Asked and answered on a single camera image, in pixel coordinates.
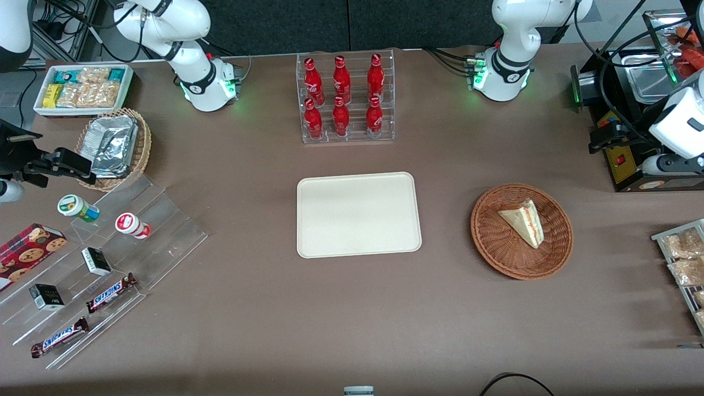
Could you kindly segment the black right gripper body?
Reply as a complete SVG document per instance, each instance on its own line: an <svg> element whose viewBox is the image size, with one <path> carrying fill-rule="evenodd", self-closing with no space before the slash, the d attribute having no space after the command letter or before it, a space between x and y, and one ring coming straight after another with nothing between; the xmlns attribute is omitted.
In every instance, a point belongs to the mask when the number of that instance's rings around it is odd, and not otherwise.
<svg viewBox="0 0 704 396"><path fill-rule="evenodd" d="M34 143L42 134L33 133L1 120L1 178L19 182L43 182L43 176L30 174L25 166L42 158Z"/></svg>

